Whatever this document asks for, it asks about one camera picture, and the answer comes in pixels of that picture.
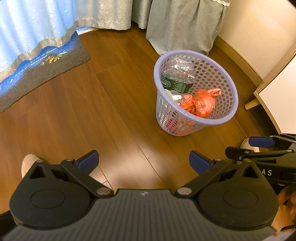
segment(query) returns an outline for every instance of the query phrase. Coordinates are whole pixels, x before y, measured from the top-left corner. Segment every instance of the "gray ridged plate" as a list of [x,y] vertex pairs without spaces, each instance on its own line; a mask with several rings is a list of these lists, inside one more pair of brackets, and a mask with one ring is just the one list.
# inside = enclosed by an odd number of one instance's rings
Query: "gray ridged plate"
[[89,213],[67,227],[33,230],[21,225],[4,241],[261,241],[274,230],[234,231],[208,221],[192,200],[170,190],[124,190],[95,201]]

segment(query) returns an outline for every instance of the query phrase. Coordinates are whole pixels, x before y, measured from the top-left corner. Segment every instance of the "red plastic bag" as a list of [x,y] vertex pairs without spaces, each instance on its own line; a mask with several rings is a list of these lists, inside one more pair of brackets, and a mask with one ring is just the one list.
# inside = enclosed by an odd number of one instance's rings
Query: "red plastic bag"
[[186,94],[180,107],[196,116],[207,118],[215,108],[215,97],[221,94],[222,90],[218,88],[208,91],[200,89],[194,96]]

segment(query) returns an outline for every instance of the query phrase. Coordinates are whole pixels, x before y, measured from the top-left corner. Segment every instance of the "foot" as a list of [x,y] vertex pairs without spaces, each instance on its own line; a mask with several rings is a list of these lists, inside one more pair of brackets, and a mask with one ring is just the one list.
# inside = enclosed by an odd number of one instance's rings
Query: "foot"
[[249,144],[249,138],[247,138],[246,140],[244,140],[241,144],[241,148],[244,148],[244,149],[250,149],[250,150],[253,150],[254,152],[260,152],[259,151],[259,147],[255,147],[255,146],[250,146]]
[[34,154],[28,154],[25,156],[22,161],[22,178],[24,178],[34,162],[38,160],[40,160],[40,158]]

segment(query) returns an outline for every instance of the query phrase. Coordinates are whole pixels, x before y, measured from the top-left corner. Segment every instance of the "lace trim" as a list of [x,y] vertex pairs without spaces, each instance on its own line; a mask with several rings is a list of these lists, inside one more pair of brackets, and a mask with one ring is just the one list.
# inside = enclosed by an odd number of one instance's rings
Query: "lace trim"
[[216,1],[217,3],[223,4],[224,6],[229,7],[230,2],[224,2],[223,0],[212,0],[212,1]]

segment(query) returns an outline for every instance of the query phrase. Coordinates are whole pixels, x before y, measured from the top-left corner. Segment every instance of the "person's leg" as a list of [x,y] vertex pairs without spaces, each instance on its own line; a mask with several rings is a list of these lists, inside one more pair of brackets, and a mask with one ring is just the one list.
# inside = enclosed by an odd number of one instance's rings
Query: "person's leg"
[[[25,158],[22,161],[22,177],[26,175],[28,170],[37,160],[40,160],[40,158],[33,154],[28,154],[25,156]],[[15,221],[13,220],[10,211],[0,214],[0,238],[7,234],[14,227]]]

